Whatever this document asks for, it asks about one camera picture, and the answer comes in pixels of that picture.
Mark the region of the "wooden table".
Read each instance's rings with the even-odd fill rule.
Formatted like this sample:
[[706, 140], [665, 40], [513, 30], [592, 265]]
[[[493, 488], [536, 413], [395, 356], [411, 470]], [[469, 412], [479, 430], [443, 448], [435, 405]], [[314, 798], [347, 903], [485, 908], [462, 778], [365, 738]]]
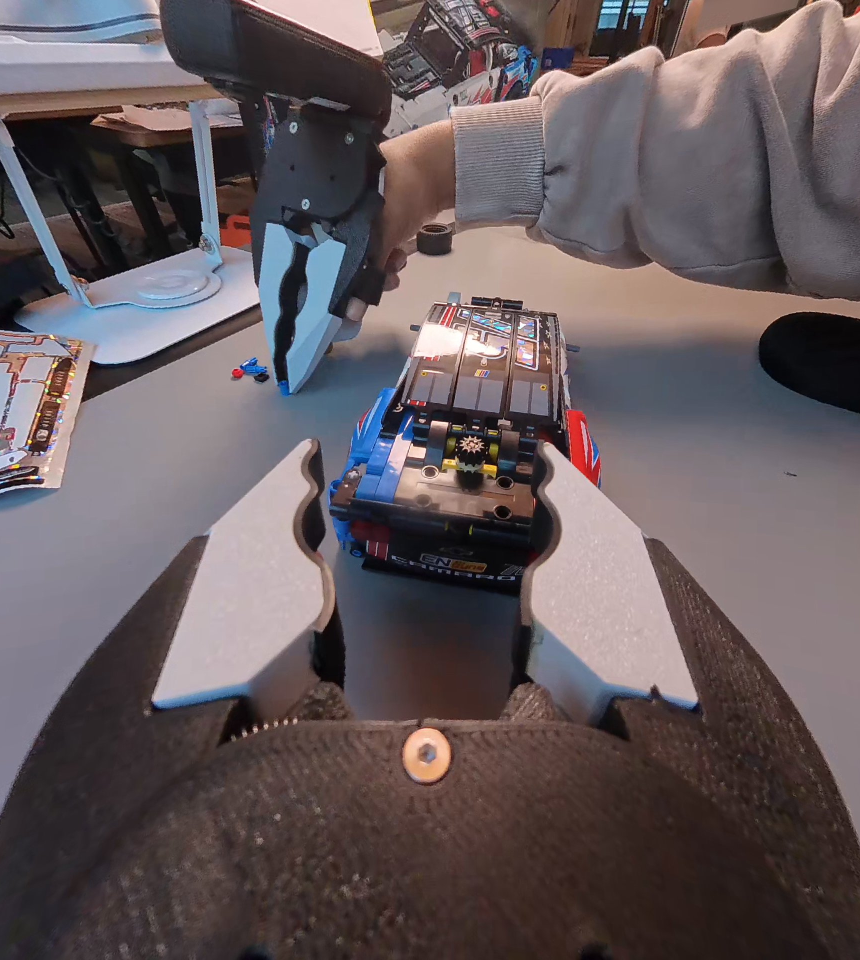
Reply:
[[97, 89], [86, 87], [70, 91], [0, 92], [0, 120], [17, 121], [95, 116], [122, 105], [153, 105], [230, 98], [232, 91], [214, 88], [194, 78], [150, 87]]

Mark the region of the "person's right hand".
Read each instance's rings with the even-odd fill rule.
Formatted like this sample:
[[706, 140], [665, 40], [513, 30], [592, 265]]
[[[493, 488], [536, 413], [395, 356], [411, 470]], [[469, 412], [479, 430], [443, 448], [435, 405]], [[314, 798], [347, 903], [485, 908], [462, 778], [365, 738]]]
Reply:
[[455, 206], [456, 174], [449, 119], [380, 145], [385, 159], [384, 206], [371, 231], [371, 252], [385, 274], [384, 290], [400, 286], [403, 246], [442, 211]]

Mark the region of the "lego race car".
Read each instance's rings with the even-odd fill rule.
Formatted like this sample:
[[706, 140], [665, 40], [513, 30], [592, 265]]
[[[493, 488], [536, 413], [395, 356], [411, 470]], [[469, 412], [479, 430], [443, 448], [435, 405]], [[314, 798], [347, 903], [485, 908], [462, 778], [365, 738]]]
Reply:
[[354, 430], [328, 487], [340, 548], [370, 570], [516, 593], [535, 557], [541, 442], [601, 484], [599, 450], [571, 404], [558, 316], [520, 300], [435, 303], [400, 378]]

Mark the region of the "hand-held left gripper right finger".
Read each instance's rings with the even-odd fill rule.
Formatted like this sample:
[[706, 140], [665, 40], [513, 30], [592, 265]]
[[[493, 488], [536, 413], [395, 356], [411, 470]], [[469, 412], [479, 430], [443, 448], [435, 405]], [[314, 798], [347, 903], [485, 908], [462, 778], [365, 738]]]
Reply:
[[615, 698], [699, 699], [645, 537], [551, 444], [538, 451], [520, 592], [524, 672], [570, 719], [597, 725]]

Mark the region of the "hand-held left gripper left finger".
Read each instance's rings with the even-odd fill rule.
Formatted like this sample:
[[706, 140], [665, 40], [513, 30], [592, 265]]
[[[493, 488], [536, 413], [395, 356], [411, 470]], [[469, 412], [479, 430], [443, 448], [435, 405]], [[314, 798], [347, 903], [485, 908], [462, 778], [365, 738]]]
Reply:
[[319, 442], [296, 445], [213, 525], [151, 701], [161, 710], [246, 697], [282, 716], [337, 681], [337, 601], [319, 553]]

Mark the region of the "holographic sticker sheet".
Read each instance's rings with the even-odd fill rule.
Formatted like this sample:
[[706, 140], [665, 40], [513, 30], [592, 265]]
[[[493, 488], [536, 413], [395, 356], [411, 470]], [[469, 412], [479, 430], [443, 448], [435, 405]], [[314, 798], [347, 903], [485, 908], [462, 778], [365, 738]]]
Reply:
[[0, 494], [56, 489], [95, 345], [0, 330]]

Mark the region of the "white desk lamp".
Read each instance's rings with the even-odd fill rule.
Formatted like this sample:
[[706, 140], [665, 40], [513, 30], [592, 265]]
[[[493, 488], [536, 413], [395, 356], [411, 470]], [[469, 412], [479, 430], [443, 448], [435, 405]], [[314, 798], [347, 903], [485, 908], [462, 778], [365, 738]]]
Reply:
[[[124, 89], [193, 82], [160, 44], [0, 39], [0, 92]], [[204, 100], [189, 101], [201, 203], [197, 246], [86, 284], [72, 275], [0, 120], [0, 161], [58, 284], [16, 318], [24, 329], [95, 346], [101, 365], [145, 358], [257, 306], [249, 253], [220, 245], [211, 133]]]

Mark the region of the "lego set box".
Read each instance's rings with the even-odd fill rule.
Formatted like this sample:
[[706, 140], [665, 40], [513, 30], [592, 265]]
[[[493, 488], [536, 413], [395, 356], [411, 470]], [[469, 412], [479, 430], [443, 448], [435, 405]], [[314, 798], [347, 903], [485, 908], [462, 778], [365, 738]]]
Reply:
[[454, 107], [517, 100], [537, 77], [540, 3], [372, 2], [390, 78], [387, 135], [446, 118]]

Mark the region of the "lego instruction booklet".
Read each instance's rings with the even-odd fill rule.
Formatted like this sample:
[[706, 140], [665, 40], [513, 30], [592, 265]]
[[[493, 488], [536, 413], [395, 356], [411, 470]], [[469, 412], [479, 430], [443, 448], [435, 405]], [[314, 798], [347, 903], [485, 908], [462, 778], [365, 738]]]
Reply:
[[[366, 1], [256, 1], [255, 5], [381, 57], [371, 5]], [[0, 40], [134, 43], [162, 41], [156, 1], [0, 1]]]

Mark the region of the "person's right forearm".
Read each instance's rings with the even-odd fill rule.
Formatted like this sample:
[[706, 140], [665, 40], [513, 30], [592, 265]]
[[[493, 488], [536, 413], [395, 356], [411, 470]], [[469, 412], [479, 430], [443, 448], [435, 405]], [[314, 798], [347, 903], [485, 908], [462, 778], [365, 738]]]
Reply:
[[614, 268], [860, 300], [860, 13], [454, 109], [456, 217]]

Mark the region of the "black round pad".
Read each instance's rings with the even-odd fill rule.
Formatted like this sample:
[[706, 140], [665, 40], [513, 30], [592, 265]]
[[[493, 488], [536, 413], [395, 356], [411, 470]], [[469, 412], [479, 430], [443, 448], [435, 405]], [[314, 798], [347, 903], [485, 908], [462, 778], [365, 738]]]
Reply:
[[860, 414], [860, 318], [802, 312], [761, 334], [759, 364], [804, 397]]

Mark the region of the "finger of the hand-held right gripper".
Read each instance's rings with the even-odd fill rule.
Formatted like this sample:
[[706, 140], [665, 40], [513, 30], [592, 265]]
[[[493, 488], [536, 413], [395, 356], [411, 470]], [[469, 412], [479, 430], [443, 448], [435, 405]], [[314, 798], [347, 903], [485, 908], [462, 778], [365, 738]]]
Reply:
[[294, 322], [304, 285], [304, 243], [280, 223], [268, 222], [257, 280], [270, 370], [276, 384], [287, 380], [286, 354], [294, 339]]
[[290, 396], [302, 390], [343, 323], [329, 305], [345, 252], [346, 245], [333, 238], [308, 250], [306, 294], [296, 312], [293, 339], [286, 354]]

